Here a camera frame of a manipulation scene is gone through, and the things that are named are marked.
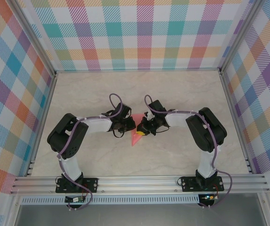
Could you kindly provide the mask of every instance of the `purple cable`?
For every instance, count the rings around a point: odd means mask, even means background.
[[[218,205],[219,203],[222,203],[223,200],[225,200],[226,197],[229,195],[229,193],[230,193],[230,191],[231,191],[231,188],[232,188],[233,181],[232,181],[232,176],[231,176],[229,173],[224,172],[224,171],[220,171],[220,170],[218,170],[217,168],[215,168],[215,166],[214,166],[214,161],[215,161],[216,156],[217,156],[217,154],[218,154],[218,147],[217,147],[217,144],[216,144],[216,140],[215,140],[214,134],[213,134],[213,132],[212,132],[212,130],[211,130],[211,128],[210,128],[208,122],[207,122],[207,121],[205,120],[205,118],[204,118],[203,116],[201,116],[198,112],[194,112],[194,111],[171,111],[171,112],[160,112],[160,111],[156,111],[156,110],[152,109],[150,106],[148,106],[148,103],[147,103],[147,101],[146,101],[146,98],[147,98],[147,97],[150,99],[151,102],[153,102],[153,99],[152,99],[152,97],[151,97],[150,95],[148,95],[148,94],[145,95],[145,97],[144,97],[144,102],[145,102],[146,106],[147,106],[152,112],[155,112],[155,113],[161,113],[161,114],[171,114],[171,113],[195,114],[195,115],[197,115],[197,116],[203,121],[203,123],[206,125],[206,127],[207,127],[207,129],[208,129],[208,131],[209,131],[209,133],[210,133],[210,135],[211,135],[211,138],[212,138],[212,140],[213,140],[213,144],[214,144],[214,156],[213,156],[213,159],[212,159],[212,162],[211,162],[211,166],[212,166],[212,168],[214,168],[214,169],[215,169],[216,171],[218,171],[219,173],[226,174],[226,175],[228,175],[228,177],[230,178],[230,187],[229,187],[228,191],[226,192],[226,195],[221,199],[221,201],[215,203],[215,204],[212,205],[212,206],[215,206],[215,205]]]
[[[81,121],[86,120],[86,119],[110,119],[110,118],[113,118],[113,117],[117,116],[118,114],[120,114],[120,112],[121,112],[121,110],[122,110],[122,105],[123,105],[122,99],[121,99],[120,96],[118,96],[117,94],[111,93],[111,94],[109,95],[109,98],[110,98],[110,102],[111,102],[111,104],[112,104],[113,107],[115,107],[114,104],[113,104],[113,102],[112,102],[112,99],[111,99],[111,96],[113,96],[113,95],[116,96],[116,97],[118,97],[118,99],[120,100],[120,108],[119,108],[119,111],[118,111],[116,114],[111,115],[111,116],[108,116],[108,117],[107,117],[107,116],[91,116],[91,117],[79,119],[79,120],[75,123],[75,125],[73,126],[73,129],[72,129],[72,131],[71,131],[71,134],[70,134],[70,136],[69,136],[69,138],[68,138],[68,140],[67,140],[67,142],[66,142],[64,148],[63,148],[63,149],[60,151],[60,153],[58,153],[58,155],[57,155],[57,158],[58,158],[58,161],[59,161],[59,166],[60,166],[60,168],[61,168],[61,170],[62,170],[64,176],[65,176],[70,182],[72,182],[73,184],[75,184],[75,185],[79,186],[80,188],[84,189],[85,191],[87,191],[87,192],[90,193],[90,195],[91,195],[90,200],[89,200],[86,204],[82,205],[81,207],[79,207],[79,208],[77,208],[77,209],[75,208],[74,210],[81,210],[81,209],[87,207],[87,206],[90,204],[90,202],[93,200],[93,194],[92,194],[92,192],[90,191],[90,189],[87,189],[85,186],[82,186],[82,185],[76,183],[75,181],[73,181],[73,180],[66,174],[65,169],[64,169],[64,167],[63,167],[63,164],[62,164],[62,162],[61,162],[61,155],[65,152],[65,150],[66,150],[67,147],[69,146],[69,144],[70,144],[70,142],[71,142],[71,139],[72,139],[72,136],[73,136],[73,134],[74,134],[74,132],[75,132],[75,130],[76,130],[76,127],[77,127],[77,125],[78,125]]]

